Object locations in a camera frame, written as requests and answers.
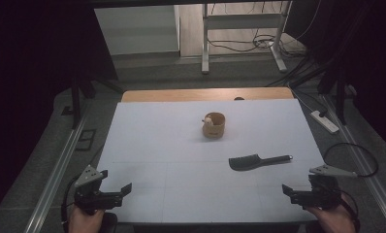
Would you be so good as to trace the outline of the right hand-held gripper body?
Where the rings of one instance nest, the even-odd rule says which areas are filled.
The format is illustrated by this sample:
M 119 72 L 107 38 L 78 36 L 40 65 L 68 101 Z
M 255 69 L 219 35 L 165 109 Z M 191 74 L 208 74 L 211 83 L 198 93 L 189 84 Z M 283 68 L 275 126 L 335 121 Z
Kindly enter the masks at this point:
M 330 165 L 309 169 L 308 180 L 311 191 L 291 190 L 291 203 L 303 207 L 319 207 L 331 210 L 341 204 L 341 192 L 337 177 L 357 178 L 355 172 L 345 171 Z

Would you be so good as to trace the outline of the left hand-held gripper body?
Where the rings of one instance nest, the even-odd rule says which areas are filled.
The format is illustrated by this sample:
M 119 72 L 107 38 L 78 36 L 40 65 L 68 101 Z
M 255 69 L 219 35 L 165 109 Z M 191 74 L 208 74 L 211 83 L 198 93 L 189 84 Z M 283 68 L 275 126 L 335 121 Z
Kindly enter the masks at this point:
M 100 190 L 102 180 L 108 176 L 108 171 L 97 171 L 87 165 L 75 181 L 74 203 L 83 211 L 92 215 L 96 210 L 111 210 L 122 205 L 124 193 L 103 192 Z

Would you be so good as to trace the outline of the black comb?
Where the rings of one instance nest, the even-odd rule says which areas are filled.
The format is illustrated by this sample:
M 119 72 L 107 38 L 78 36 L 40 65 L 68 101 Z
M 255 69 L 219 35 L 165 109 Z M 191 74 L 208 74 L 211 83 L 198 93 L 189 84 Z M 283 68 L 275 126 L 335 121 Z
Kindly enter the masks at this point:
M 250 171 L 263 166 L 290 162 L 292 155 L 281 155 L 269 158 L 261 158 L 258 154 L 229 158 L 229 166 L 234 171 Z

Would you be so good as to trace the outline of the wooden cup with duck figure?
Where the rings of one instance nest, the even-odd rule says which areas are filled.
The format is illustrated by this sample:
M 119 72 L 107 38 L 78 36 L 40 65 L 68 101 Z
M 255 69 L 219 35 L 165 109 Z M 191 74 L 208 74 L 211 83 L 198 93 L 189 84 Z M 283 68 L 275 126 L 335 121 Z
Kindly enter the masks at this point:
M 226 117 L 217 112 L 211 112 L 202 119 L 202 131 L 205 137 L 210 139 L 219 139 L 225 131 Z

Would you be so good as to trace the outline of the person's left hand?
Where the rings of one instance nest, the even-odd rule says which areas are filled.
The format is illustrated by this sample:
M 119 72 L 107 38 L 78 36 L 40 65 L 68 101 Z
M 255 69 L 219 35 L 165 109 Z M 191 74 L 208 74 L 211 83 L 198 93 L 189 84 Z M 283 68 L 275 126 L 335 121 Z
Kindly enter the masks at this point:
M 96 210 L 93 215 L 74 206 L 69 218 L 69 233 L 99 233 L 104 217 L 104 210 Z

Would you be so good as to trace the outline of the person's right hand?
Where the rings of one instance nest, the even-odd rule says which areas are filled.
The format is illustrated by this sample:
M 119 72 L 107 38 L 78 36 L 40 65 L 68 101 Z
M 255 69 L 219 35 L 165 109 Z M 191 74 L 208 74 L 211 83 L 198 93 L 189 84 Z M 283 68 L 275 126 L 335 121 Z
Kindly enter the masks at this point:
M 357 233 L 351 214 L 342 206 L 324 211 L 317 207 L 305 207 L 317 220 L 306 226 L 306 233 Z

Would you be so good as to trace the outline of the white table mat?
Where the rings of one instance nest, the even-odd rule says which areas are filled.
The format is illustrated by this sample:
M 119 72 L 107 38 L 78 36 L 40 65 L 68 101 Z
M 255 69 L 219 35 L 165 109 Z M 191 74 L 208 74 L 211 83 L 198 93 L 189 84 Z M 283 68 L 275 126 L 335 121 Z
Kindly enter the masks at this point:
M 221 138 L 202 131 L 211 112 L 226 117 Z M 292 155 L 290 162 L 234 171 L 229 158 Z M 129 223 L 307 221 L 282 186 L 308 190 L 308 171 L 323 163 L 295 99 L 120 103 L 99 169 L 102 190 L 132 191 L 115 209 Z

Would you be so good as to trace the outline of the white power strip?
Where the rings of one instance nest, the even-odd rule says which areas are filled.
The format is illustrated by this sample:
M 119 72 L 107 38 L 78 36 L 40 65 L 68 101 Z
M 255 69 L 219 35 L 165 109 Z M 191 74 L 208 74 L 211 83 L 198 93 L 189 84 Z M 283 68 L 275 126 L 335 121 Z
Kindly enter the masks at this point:
M 339 128 L 319 111 L 311 112 L 310 115 L 321 126 L 323 126 L 329 133 L 335 134 L 339 132 Z

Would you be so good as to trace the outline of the black tripod stand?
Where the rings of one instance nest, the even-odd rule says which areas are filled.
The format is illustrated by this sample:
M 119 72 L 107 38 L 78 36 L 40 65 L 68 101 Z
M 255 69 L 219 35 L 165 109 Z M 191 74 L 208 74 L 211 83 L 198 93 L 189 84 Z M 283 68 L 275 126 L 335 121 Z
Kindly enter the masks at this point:
M 336 88 L 336 114 L 340 122 L 345 125 L 344 100 L 346 97 L 346 75 L 345 68 L 337 58 L 331 58 L 328 62 L 320 65 L 317 69 L 307 73 L 298 80 L 291 82 L 290 87 L 295 88 L 306 83 L 312 78 L 324 74 L 317 86 L 319 94 L 329 94 L 333 87 Z
M 93 99 L 96 96 L 96 89 L 92 84 L 93 81 L 104 85 L 118 94 L 123 94 L 125 92 L 125 89 L 122 87 L 119 87 L 100 76 L 91 73 L 74 74 L 71 78 L 72 109 L 70 110 L 73 114 L 73 129 L 78 128 L 81 120 L 80 94 L 82 94 L 85 99 Z

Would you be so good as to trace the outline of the pale grey panel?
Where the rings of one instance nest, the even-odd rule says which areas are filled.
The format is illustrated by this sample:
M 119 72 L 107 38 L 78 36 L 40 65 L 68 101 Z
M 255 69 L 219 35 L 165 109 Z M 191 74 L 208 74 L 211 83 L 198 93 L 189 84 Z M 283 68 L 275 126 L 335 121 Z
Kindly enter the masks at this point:
M 179 51 L 178 6 L 95 9 L 111 55 Z

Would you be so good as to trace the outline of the white metal stand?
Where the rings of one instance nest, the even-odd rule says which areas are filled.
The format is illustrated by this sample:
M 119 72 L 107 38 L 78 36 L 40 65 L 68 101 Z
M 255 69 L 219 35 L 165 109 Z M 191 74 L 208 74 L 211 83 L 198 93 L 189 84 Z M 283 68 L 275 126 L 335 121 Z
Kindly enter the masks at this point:
M 203 46 L 202 46 L 202 73 L 209 72 L 209 37 L 210 30 L 227 29 L 266 29 L 275 28 L 276 33 L 272 42 L 268 43 L 278 71 L 285 73 L 287 68 L 279 51 L 279 43 L 288 18 L 292 1 L 288 0 L 279 13 L 254 14 L 254 15 L 216 15 L 210 16 L 208 5 L 203 4 Z

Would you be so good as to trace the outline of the aluminium rail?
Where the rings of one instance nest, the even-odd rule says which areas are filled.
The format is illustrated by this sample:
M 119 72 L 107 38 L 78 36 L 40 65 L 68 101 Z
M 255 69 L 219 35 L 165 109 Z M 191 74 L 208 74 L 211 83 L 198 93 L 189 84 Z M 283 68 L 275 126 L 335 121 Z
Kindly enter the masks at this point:
M 339 128 L 339 134 L 343 141 L 346 143 L 351 143 L 358 145 L 359 141 L 354 137 L 353 131 L 350 129 L 348 124 L 343 124 L 339 119 L 336 110 L 336 104 L 333 101 L 333 98 L 328 95 L 321 95 L 320 98 L 323 100 L 324 104 L 329 110 L 329 116 L 334 120 L 335 124 Z M 362 149 L 353 147 L 351 149 L 352 158 L 358 167 L 360 172 L 370 173 L 370 161 L 367 159 L 365 152 Z M 378 174 L 373 175 L 369 178 L 365 178 L 366 184 L 374 197 L 378 207 L 380 208 L 381 213 L 386 219 L 386 188 L 378 178 Z
M 68 140 L 56 160 L 55 166 L 23 233 L 40 233 L 86 121 L 87 117 L 84 116 L 76 128 L 70 131 Z

